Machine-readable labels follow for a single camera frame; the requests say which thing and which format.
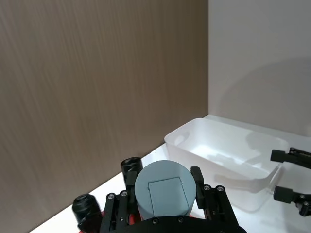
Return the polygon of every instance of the white table surface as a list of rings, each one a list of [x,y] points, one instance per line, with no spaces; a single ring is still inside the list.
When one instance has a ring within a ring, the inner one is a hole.
[[[285,133],[282,131],[233,121],[213,115],[208,115],[205,118],[279,137],[289,142],[291,147],[311,151],[311,138],[308,137],[302,137],[292,133]],[[162,145],[142,158],[142,162],[143,165],[146,166],[152,162],[167,159],[168,153],[166,146]],[[284,163],[283,169],[284,174],[282,175],[277,185],[291,188],[297,192],[311,193],[311,170],[290,163]],[[90,192],[90,194],[96,197],[100,207],[104,209],[106,195],[110,192],[119,193],[124,189],[125,185],[123,182],[123,176],[121,173],[119,173],[117,176],[111,178],[109,181]],[[311,232],[311,217],[301,217],[298,214],[298,209],[295,207],[295,204],[286,204],[275,201],[273,200],[272,194],[270,194],[270,197],[265,202],[265,204],[254,213],[248,213],[236,207],[233,207],[233,210],[238,219],[239,225],[242,226],[248,233]],[[195,217],[204,218],[203,211],[199,210],[196,204],[193,207],[192,215]],[[71,206],[31,231],[31,233],[55,232],[79,232],[76,219],[71,210]]]

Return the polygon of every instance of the white wall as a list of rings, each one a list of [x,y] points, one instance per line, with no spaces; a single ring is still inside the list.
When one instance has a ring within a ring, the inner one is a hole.
[[[311,0],[209,1],[209,113],[311,136]]]

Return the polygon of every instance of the wood grain wall panel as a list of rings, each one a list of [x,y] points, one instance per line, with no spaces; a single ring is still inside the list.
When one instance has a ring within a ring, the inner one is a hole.
[[[207,0],[0,0],[1,231],[206,114]]]

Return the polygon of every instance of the white plastic bin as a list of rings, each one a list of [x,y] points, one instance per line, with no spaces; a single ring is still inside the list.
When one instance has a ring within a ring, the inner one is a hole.
[[[165,142],[170,160],[187,169],[199,166],[206,184],[225,186],[231,204],[250,212],[264,204],[280,175],[271,150],[290,148],[280,138],[203,118],[179,127]]]

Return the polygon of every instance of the gray cylindrical object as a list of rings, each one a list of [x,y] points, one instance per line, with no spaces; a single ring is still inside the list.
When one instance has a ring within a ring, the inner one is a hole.
[[[143,219],[188,215],[195,201],[196,186],[184,166],[163,160],[149,164],[140,172],[135,195]]]

